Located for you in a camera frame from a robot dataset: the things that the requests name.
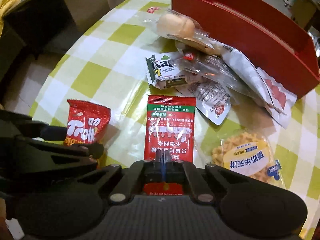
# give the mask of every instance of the yellow fabric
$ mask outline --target yellow fabric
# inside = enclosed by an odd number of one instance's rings
[[[15,7],[21,0],[0,0],[0,37],[3,30],[3,16],[12,7]]]

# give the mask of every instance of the screw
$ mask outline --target screw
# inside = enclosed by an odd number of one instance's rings
[[[110,200],[113,202],[121,202],[125,200],[125,195],[121,193],[116,193],[110,196]]]
[[[211,202],[213,200],[213,196],[212,195],[209,195],[209,194],[200,194],[198,196],[198,200],[201,201],[201,202]]]

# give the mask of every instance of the tiled floor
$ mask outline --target tiled floor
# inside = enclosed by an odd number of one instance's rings
[[[44,53],[35,60],[33,55],[28,55],[17,68],[7,88],[3,99],[4,108],[28,114],[39,90],[61,57],[62,54]]]

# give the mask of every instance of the red box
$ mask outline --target red box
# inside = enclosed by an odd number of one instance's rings
[[[311,37],[262,0],[172,0],[217,41],[243,52],[298,99],[320,82]]]

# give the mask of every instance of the green and white tablecloth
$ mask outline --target green and white tablecloth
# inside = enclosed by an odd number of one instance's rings
[[[176,93],[174,89],[148,86],[145,57],[176,49],[173,41],[145,29],[137,15],[143,16],[149,7],[168,7],[170,3],[171,0],[126,0],[102,17],[48,76],[30,111],[33,119],[66,126],[68,98],[105,105],[111,108],[111,121],[105,136],[108,157],[104,163],[128,167],[143,159],[148,95]],[[248,98],[232,107],[220,126],[196,112],[195,138],[206,153],[216,145],[217,135],[243,127],[259,128],[268,136],[282,165],[286,188],[308,206],[300,236],[311,239],[320,217],[320,86],[297,101],[286,130]],[[203,165],[198,155],[194,163]]]

